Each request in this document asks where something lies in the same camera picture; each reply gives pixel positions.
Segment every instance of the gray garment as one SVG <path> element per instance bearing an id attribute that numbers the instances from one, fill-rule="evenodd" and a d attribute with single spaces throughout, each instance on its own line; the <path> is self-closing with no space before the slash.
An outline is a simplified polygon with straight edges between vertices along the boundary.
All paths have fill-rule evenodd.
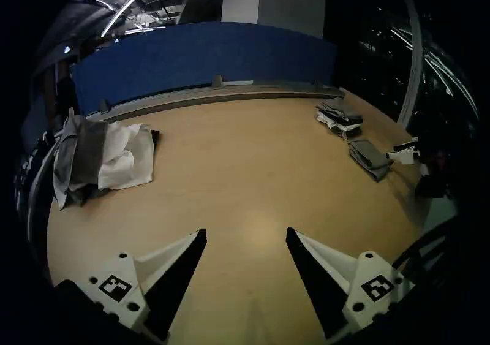
<path id="1" fill-rule="evenodd" d="M 376 181 L 380 181 L 388 173 L 393 160 L 379 152 L 368 140 L 348 142 L 349 155 Z"/>
<path id="2" fill-rule="evenodd" d="M 318 108 L 327 114 L 335 118 L 342 118 L 343 120 L 362 120 L 363 116 L 354 109 L 352 109 L 345 100 L 341 97 L 336 97 L 335 99 L 328 99 L 322 102 Z"/>
<path id="3" fill-rule="evenodd" d="M 108 124 L 92 122 L 69 110 L 53 171 L 53 185 L 66 195 L 87 184 L 97 184 Z"/>

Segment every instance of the blue fabric divider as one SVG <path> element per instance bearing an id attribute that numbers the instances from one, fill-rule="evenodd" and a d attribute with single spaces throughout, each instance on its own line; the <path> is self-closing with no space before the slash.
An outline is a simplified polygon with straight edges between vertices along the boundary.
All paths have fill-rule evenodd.
<path id="1" fill-rule="evenodd" d="M 179 25 L 128 37 L 73 69 L 82 114 L 171 89 L 226 81 L 319 81 L 330 84 L 334 44 L 248 23 Z"/>

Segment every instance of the table surface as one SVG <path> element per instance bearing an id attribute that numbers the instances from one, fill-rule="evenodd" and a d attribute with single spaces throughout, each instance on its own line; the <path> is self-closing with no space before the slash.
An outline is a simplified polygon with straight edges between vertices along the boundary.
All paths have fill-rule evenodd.
<path id="1" fill-rule="evenodd" d="M 381 152 L 410 137 L 347 93 Z M 83 207 L 52 204 L 51 277 L 78 280 L 121 251 L 140 256 L 204 227 L 208 244 L 169 344 L 324 344 L 285 243 L 286 228 L 351 256 L 392 262 L 421 232 L 415 165 L 375 183 L 343 139 L 315 120 L 317 99 L 205 104 L 139 116 L 162 132 L 154 180 Z"/>

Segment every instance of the white pillar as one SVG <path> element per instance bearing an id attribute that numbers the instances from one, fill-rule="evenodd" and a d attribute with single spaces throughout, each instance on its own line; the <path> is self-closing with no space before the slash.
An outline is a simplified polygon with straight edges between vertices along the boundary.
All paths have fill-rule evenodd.
<path id="1" fill-rule="evenodd" d="M 223 0 L 221 22 L 257 23 L 259 0 Z"/>
<path id="2" fill-rule="evenodd" d="M 325 0 L 223 0 L 223 22 L 274 26 L 323 37 Z"/>

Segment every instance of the ceiling light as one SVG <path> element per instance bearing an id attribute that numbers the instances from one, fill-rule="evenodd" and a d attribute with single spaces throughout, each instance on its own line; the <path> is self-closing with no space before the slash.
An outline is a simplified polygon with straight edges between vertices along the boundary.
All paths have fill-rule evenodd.
<path id="1" fill-rule="evenodd" d="M 400 33 L 396 32 L 396 31 L 395 31 L 395 30 L 393 30 L 393 29 L 392 29 L 392 30 L 390 30 L 390 31 L 391 31 L 391 32 L 393 32 L 395 35 L 397 35 L 397 36 L 398 36 L 400 39 L 402 39 L 402 40 L 403 40 L 403 42 L 404 42 L 405 44 L 407 44 L 407 47 L 408 47 L 409 49 L 412 49 L 412 47 L 413 47 L 412 43 L 411 43 L 410 41 L 408 41 L 408 40 L 407 40 L 407 39 L 406 39 L 406 38 L 405 38 L 405 37 L 404 37 L 402 34 L 400 34 Z"/>
<path id="2" fill-rule="evenodd" d="M 165 26 L 130 29 L 130 30 L 126 31 L 124 34 L 125 35 L 138 34 L 139 32 L 148 32 L 148 31 L 153 31 L 155 29 L 159 29 L 159 28 L 165 28 Z"/>
<path id="3" fill-rule="evenodd" d="M 104 28 L 104 30 L 102 31 L 102 34 L 100 34 L 100 37 L 104 37 L 105 34 L 107 33 L 107 31 L 109 31 L 109 29 L 112 27 L 112 25 L 114 24 L 114 22 L 119 18 L 119 16 L 121 16 L 121 14 L 123 14 L 123 12 L 129 8 L 129 6 L 134 2 L 135 0 L 128 0 L 126 3 L 124 3 L 124 5 L 117 11 L 117 13 L 114 15 L 114 17 L 112 17 L 112 19 L 109 21 L 109 23 L 107 24 L 107 26 Z"/>
<path id="4" fill-rule="evenodd" d="M 453 95 L 453 92 L 449 88 L 449 85 L 446 82 L 446 80 L 444 79 L 444 77 L 442 76 L 442 74 L 437 70 L 437 68 L 434 67 L 434 65 L 432 65 L 432 63 L 430 62 L 430 60 L 428 60 L 427 58 L 424 58 L 424 59 L 427 62 L 427 64 L 429 65 L 429 67 L 431 67 L 433 69 L 433 71 L 435 72 L 435 74 L 437 74 L 437 76 L 440 78 L 440 80 L 442 81 L 442 83 L 444 84 L 444 86 L 446 86 L 446 93 L 448 95 L 454 96 Z"/>
<path id="5" fill-rule="evenodd" d="M 113 6 L 111 6 L 108 2 L 105 2 L 103 0 L 92 0 L 94 2 L 98 2 L 98 3 L 101 3 L 102 5 L 106 6 L 107 8 L 109 8 L 110 10 L 113 10 L 114 12 L 117 11 L 117 9 L 115 9 Z"/>

